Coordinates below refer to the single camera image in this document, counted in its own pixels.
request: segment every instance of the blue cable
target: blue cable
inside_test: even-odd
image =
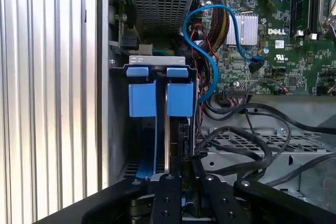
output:
[[[240,53],[240,55],[246,61],[248,61],[250,63],[254,63],[254,62],[258,62],[258,61],[264,61],[264,58],[261,57],[261,56],[253,56],[252,58],[247,58],[246,57],[245,51],[241,47],[241,44],[240,44],[239,29],[238,29],[238,23],[237,23],[237,19],[236,19],[235,13],[229,7],[227,7],[226,5],[219,5],[219,4],[217,4],[217,5],[204,6],[204,7],[201,7],[199,9],[196,9],[196,10],[192,11],[191,13],[188,14],[188,16],[183,21],[182,33],[183,33],[184,39],[186,40],[186,42],[190,46],[192,46],[193,48],[195,48],[197,51],[199,51],[201,54],[203,54],[207,58],[207,60],[211,64],[211,67],[212,67],[213,73],[214,73],[213,82],[211,83],[211,85],[208,88],[207,92],[202,97],[200,97],[198,99],[199,103],[203,103],[206,100],[208,100],[212,96],[212,94],[215,92],[215,90],[217,88],[218,81],[219,81],[219,71],[218,71],[218,67],[217,67],[216,62],[214,61],[214,59],[206,51],[204,51],[202,48],[200,48],[198,45],[196,45],[195,43],[193,43],[191,41],[191,39],[189,38],[188,33],[187,33],[187,24],[188,24],[188,20],[194,14],[199,13],[199,12],[201,12],[203,10],[212,9],[212,8],[223,8],[223,9],[226,9],[230,13],[230,15],[232,17],[232,20],[233,20],[234,28],[235,28],[236,46],[237,46],[237,49],[238,49],[238,52]]]

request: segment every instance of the dell logo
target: dell logo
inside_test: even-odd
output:
[[[285,29],[268,29],[269,35],[286,35]]]

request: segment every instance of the metal side wall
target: metal side wall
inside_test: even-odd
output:
[[[0,0],[0,223],[98,191],[97,0]]]

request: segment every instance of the ventilation grille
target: ventilation grille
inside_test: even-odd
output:
[[[139,161],[129,162],[123,178],[134,177],[138,172],[138,169],[139,169]],[[164,172],[164,164],[162,161],[158,161],[156,164],[156,173],[163,173],[163,172]]]
[[[278,135],[261,135],[259,136],[264,140],[273,151],[279,150],[286,141],[285,136]],[[295,135],[292,136],[290,144],[286,148],[285,152],[310,152],[310,153],[323,153],[323,152],[336,152],[336,148],[322,144],[317,139],[319,136],[311,135]],[[215,139],[218,144],[227,147],[235,147],[240,149],[246,149],[254,152],[262,152],[259,146],[247,141],[246,139],[237,136],[235,134],[228,135],[226,133],[217,136]]]
[[[177,32],[192,0],[133,0],[144,30],[152,33]]]

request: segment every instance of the motherboard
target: motherboard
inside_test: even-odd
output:
[[[229,33],[227,43],[217,51],[218,93],[246,90],[256,80],[269,78],[287,87],[290,95],[336,96],[336,45],[332,33],[325,35],[320,30],[318,10],[314,8],[318,0],[226,1],[236,14],[243,16],[241,22],[245,22],[246,38],[242,46],[252,55],[263,56],[265,64],[251,73],[237,47],[230,45],[233,34]],[[325,0],[324,12],[328,12],[332,2]],[[211,0],[200,0],[200,3],[202,6],[212,4]],[[255,26],[249,25],[254,18]],[[211,19],[211,10],[203,13],[202,22],[207,29]],[[253,39],[257,43],[249,45],[248,40]],[[275,85],[267,83],[255,87],[254,93],[281,94]]]

